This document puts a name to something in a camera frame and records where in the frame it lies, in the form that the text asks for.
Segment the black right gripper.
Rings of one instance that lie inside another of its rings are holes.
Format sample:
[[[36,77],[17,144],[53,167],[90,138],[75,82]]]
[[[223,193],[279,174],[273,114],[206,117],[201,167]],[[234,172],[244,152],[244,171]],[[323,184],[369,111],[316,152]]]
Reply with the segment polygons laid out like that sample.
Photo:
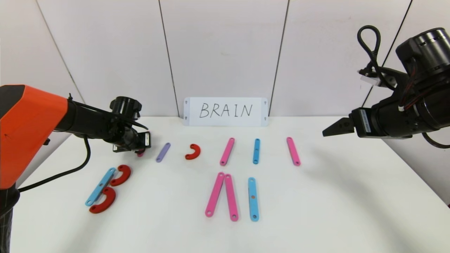
[[[352,134],[360,138],[408,139],[421,131],[421,100],[404,111],[398,109],[399,99],[390,96],[370,108],[354,109],[322,131],[323,137]]]

